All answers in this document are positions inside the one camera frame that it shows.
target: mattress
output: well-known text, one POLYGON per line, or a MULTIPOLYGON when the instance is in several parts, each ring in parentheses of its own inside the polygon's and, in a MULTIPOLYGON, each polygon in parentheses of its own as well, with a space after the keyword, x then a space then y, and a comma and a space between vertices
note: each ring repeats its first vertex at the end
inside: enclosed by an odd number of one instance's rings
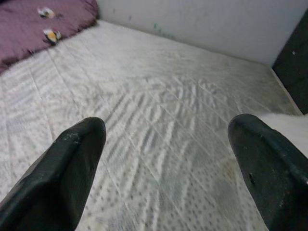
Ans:
POLYGON ((228 137, 297 115, 268 67, 98 21, 0 76, 0 198, 88 116, 107 141, 78 231, 267 230, 228 137))

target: white mattress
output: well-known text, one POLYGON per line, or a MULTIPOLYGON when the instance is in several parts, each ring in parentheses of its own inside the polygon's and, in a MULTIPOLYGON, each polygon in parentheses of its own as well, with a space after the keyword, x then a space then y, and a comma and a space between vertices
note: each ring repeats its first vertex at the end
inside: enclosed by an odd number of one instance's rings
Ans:
POLYGON ((103 21, 0 76, 0 197, 69 126, 106 122, 77 230, 266 230, 227 138, 295 115, 270 69, 103 21))

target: black furniture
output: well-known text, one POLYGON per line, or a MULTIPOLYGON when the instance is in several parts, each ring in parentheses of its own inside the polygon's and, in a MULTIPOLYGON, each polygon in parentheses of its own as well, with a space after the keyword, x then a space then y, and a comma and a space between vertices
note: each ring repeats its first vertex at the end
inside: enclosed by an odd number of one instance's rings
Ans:
POLYGON ((303 114, 308 113, 308 11, 278 56, 273 70, 303 114))
POLYGON ((105 141, 99 118, 64 131, 0 203, 0 231, 74 231, 105 141))
POLYGON ((308 230, 308 159, 256 116, 236 116, 229 140, 269 231, 308 230))

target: green mark on wall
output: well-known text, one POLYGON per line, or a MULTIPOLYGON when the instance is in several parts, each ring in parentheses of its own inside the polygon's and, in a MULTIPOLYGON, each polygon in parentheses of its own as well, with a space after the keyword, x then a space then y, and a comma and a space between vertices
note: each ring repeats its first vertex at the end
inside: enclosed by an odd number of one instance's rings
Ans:
POLYGON ((158 34, 168 39, 175 40, 175 36, 164 31, 157 23, 154 23, 153 29, 156 31, 158 29, 158 34))

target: dark cabinet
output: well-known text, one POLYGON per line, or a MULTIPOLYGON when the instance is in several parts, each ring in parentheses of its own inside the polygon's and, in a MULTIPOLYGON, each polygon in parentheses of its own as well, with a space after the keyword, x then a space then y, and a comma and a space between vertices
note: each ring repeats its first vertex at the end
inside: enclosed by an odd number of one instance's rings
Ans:
POLYGON ((273 70, 302 113, 308 113, 308 11, 297 25, 273 70))

